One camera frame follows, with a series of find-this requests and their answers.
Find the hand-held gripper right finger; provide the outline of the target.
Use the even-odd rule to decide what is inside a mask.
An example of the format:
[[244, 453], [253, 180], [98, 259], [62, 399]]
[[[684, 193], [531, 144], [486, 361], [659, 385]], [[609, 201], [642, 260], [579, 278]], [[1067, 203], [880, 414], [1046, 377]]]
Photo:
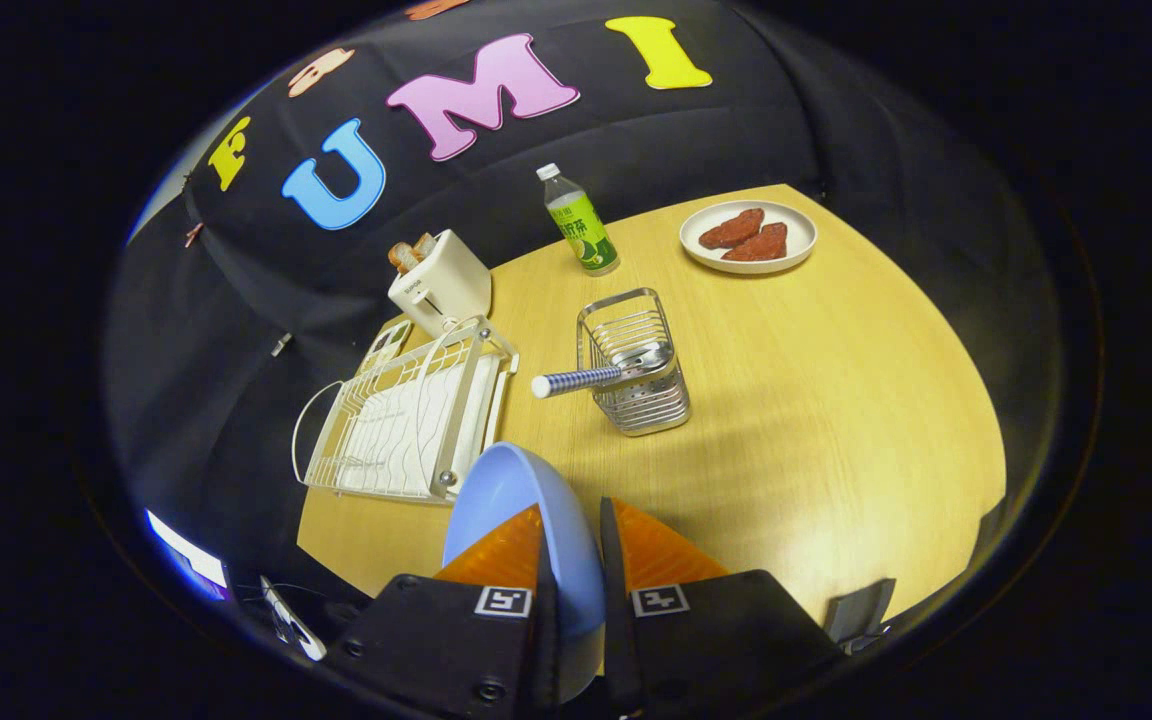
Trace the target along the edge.
[[604, 680], [630, 719], [771, 717], [844, 662], [768, 571], [732, 573], [645, 511], [600, 501]]

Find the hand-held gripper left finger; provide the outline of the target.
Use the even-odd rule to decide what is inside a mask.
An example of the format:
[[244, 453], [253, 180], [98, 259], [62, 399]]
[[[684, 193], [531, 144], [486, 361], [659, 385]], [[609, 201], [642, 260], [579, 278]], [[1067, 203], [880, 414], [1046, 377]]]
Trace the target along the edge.
[[415, 719], [556, 719], [559, 655], [558, 579], [532, 503], [434, 577], [391, 579], [324, 662]]

